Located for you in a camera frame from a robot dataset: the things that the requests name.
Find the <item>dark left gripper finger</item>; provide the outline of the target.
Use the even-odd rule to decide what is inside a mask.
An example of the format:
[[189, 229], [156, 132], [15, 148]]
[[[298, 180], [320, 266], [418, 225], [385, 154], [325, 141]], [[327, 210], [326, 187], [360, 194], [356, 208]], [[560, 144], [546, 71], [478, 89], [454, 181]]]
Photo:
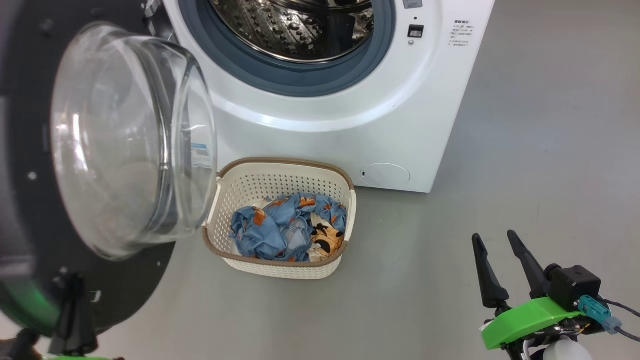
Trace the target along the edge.
[[51, 336], [49, 352], [85, 357], [98, 348], [98, 330], [83, 275], [72, 275], [64, 288], [61, 311]]

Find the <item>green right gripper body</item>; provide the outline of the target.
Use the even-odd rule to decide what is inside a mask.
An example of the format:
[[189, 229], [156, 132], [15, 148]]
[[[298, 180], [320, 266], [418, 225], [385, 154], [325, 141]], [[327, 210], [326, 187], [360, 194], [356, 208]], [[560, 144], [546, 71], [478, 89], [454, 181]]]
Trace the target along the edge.
[[528, 301], [514, 309], [499, 314], [481, 329], [482, 341], [487, 350], [500, 349], [562, 322], [583, 316], [579, 310], [567, 311], [549, 297]]

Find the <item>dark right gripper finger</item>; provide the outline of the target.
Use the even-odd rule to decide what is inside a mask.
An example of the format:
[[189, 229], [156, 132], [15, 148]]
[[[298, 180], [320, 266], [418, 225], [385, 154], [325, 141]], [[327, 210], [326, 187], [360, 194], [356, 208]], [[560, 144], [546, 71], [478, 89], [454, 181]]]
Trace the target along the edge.
[[519, 259], [525, 272], [526, 280], [530, 287], [530, 298], [539, 299], [546, 297], [550, 282], [546, 278], [544, 269], [542, 269], [535, 256], [526, 248], [524, 242], [514, 230], [507, 231], [507, 238], [514, 255]]
[[487, 309], [509, 308], [506, 302], [510, 298], [509, 294], [500, 285], [493, 271], [489, 262], [489, 253], [480, 234], [473, 234], [471, 244], [473, 246], [482, 305]]

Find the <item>black round glass washer door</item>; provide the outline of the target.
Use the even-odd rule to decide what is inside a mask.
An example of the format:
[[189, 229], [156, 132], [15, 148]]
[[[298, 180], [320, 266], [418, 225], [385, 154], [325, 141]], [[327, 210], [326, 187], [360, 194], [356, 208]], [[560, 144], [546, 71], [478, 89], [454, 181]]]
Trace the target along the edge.
[[[191, 143], [211, 169], [193, 167]], [[83, 275], [98, 332], [139, 312], [216, 194], [204, 73], [141, 0], [0, 0], [0, 310], [51, 337]]]

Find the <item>blue patterned cloth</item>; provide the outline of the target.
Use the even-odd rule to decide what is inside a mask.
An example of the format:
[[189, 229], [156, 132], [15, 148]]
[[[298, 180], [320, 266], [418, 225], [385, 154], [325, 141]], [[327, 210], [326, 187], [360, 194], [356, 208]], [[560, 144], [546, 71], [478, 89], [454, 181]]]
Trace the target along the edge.
[[311, 248], [307, 250], [309, 262], [324, 261], [333, 256], [345, 241], [345, 233], [320, 219], [311, 231]]

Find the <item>blue patterned garment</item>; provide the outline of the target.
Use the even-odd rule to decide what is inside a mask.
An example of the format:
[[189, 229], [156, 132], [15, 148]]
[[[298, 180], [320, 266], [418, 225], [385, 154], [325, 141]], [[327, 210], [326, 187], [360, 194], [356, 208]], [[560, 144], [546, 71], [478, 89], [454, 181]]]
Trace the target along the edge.
[[240, 208], [231, 217], [230, 237], [240, 256], [310, 262], [311, 233], [320, 219], [343, 232], [343, 246], [348, 211], [342, 203], [319, 193], [283, 194], [274, 200], [266, 198], [258, 206]]

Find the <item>white front-load washing machine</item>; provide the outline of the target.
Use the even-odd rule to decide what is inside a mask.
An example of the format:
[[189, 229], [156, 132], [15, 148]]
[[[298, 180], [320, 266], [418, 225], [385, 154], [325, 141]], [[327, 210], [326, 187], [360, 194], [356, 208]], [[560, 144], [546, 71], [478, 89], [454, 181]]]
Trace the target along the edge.
[[[178, 0], [163, 0], [178, 45], [198, 60], [217, 130], [217, 170], [244, 158], [295, 158], [341, 168], [356, 186], [370, 164], [410, 173], [402, 189], [434, 186], [496, 0], [394, 0], [395, 29], [378, 67], [348, 89], [325, 96], [283, 96], [223, 71], [195, 43]], [[424, 25], [409, 38], [409, 25]]]

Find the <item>chrome door hinge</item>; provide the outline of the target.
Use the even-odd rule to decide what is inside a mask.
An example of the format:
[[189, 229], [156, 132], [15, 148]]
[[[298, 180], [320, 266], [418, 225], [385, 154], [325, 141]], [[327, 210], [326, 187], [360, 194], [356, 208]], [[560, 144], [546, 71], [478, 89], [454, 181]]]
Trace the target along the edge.
[[154, 37], [179, 44], [163, 0], [145, 0], [144, 23]]

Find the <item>stainless steel washing machine drum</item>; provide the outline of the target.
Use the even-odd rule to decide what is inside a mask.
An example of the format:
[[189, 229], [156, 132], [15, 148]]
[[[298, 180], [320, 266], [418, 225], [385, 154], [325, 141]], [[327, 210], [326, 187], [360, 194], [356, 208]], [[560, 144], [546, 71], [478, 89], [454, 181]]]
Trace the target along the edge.
[[361, 47], [374, 32], [371, 0], [210, 0], [250, 48], [274, 59], [322, 64]]

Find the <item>round white filter cover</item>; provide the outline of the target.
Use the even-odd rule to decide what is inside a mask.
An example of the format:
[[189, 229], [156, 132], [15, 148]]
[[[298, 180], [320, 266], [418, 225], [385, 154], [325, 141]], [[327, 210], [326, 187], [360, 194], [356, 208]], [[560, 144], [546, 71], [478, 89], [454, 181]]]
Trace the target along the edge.
[[410, 173], [402, 166], [388, 162], [377, 162], [364, 166], [359, 177], [368, 187], [400, 190], [410, 181]]

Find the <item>blue energy label sticker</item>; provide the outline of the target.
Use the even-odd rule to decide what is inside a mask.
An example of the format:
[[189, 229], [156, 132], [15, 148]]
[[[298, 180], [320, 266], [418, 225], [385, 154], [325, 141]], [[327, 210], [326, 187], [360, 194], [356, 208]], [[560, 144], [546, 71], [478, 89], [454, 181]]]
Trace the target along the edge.
[[193, 167], [212, 169], [215, 157], [206, 144], [192, 142], [190, 144], [190, 163]]

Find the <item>cream perforated laundry basket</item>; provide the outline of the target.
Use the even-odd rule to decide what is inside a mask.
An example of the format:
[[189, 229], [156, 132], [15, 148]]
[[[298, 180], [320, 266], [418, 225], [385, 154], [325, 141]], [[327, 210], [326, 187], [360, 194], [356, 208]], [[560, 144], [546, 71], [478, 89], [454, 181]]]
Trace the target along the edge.
[[[357, 213], [357, 193], [350, 176], [324, 162], [286, 158], [244, 158], [231, 162], [215, 180], [215, 198], [202, 227], [204, 242], [213, 254], [238, 271], [286, 280], [322, 280], [338, 269], [351, 239]], [[296, 193], [322, 194], [346, 208], [343, 246], [320, 262], [279, 262], [253, 259], [237, 253], [230, 237], [233, 214]]]

